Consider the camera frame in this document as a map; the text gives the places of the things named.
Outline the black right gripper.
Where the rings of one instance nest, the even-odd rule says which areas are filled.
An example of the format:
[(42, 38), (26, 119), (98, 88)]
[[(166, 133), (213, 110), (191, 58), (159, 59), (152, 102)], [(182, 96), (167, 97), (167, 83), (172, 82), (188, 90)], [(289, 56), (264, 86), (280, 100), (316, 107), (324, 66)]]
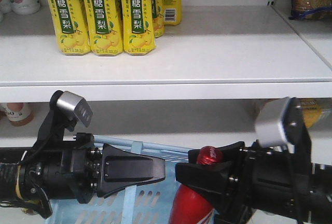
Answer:
[(246, 223), (253, 209), (298, 223), (331, 223), (330, 165), (311, 163), (301, 152), (263, 149), (257, 142), (241, 152), (244, 147), (239, 141), (189, 150), (188, 163), (175, 166), (176, 180), (214, 208), (227, 187), (231, 167), (242, 155), (243, 170), (228, 210), (233, 223)]

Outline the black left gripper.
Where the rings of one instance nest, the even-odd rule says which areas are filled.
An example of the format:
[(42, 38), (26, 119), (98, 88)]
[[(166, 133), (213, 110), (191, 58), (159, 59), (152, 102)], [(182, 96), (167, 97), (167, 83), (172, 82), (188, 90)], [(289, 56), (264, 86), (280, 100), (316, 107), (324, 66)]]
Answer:
[(15, 199), (23, 203), (48, 203), (51, 199), (88, 203), (95, 191), (99, 198), (107, 198), (129, 186), (165, 179), (164, 159), (108, 144), (103, 145), (101, 159), (90, 133), (77, 133), (72, 141), (20, 147), (16, 164)]

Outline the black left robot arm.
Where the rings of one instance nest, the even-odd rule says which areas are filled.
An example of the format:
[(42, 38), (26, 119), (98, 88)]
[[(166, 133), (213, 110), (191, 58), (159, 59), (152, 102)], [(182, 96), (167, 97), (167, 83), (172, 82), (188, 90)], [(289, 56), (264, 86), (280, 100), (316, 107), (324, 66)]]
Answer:
[(29, 147), (1, 149), (1, 207), (31, 209), (47, 219), (51, 200), (74, 199), (87, 204), (126, 187), (165, 179), (165, 161), (109, 144), (101, 148), (89, 133), (73, 141), (43, 147), (35, 157)]

